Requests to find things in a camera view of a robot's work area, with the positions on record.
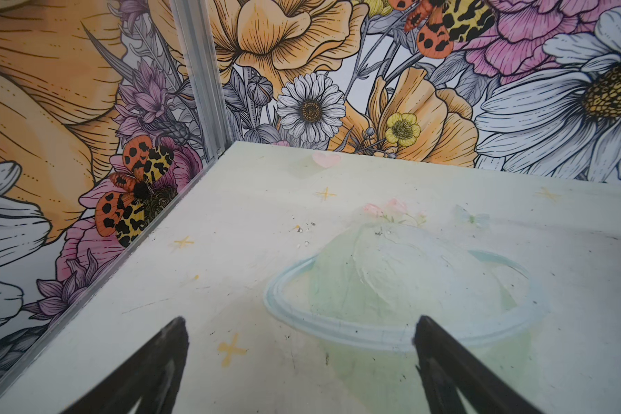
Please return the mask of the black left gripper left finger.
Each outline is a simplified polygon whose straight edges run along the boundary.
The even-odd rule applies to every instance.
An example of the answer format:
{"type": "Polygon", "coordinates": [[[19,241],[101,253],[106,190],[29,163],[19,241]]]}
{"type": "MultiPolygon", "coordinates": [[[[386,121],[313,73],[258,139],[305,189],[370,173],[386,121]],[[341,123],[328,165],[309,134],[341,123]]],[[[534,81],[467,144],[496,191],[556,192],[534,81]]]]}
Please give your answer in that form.
{"type": "Polygon", "coordinates": [[[171,413],[189,349],[184,317],[176,317],[65,413],[171,413]]]}

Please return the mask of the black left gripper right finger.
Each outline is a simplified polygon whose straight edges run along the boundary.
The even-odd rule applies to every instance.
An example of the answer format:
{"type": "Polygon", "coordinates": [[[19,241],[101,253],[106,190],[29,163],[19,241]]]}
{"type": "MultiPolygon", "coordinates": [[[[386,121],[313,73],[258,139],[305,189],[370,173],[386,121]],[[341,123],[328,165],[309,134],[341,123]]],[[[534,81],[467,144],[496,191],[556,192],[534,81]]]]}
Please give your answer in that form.
{"type": "Polygon", "coordinates": [[[430,412],[465,413],[465,397],[478,413],[541,413],[432,318],[420,317],[412,343],[430,412]]]}

